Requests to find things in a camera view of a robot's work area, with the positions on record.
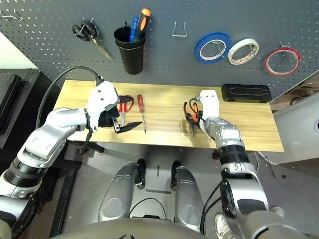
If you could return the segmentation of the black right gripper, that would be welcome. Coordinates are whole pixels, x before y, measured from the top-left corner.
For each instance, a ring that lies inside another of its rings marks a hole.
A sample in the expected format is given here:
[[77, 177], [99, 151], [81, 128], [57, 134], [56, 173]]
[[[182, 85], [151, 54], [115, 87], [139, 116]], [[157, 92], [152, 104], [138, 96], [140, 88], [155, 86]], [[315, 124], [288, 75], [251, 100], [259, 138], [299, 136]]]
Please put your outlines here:
[[198, 112], [195, 117], [196, 117], [196, 120], [197, 120], [197, 127], [200, 130], [205, 130], [204, 121], [201, 119], [202, 112]]

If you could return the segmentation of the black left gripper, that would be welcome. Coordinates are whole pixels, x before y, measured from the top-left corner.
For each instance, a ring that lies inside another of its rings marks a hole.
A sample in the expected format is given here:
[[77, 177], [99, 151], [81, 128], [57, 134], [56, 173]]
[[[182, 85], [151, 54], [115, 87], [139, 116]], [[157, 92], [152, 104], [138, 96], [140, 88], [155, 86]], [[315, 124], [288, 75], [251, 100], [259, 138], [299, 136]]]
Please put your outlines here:
[[[119, 96], [119, 104], [132, 102], [134, 98], [131, 96]], [[128, 123], [125, 126], [120, 126], [118, 124], [117, 118], [119, 117], [119, 112], [117, 106], [114, 106], [109, 111], [102, 111], [98, 120], [98, 127], [114, 127], [114, 131], [116, 134], [130, 131], [137, 126], [139, 126], [142, 122], [132, 122]]]

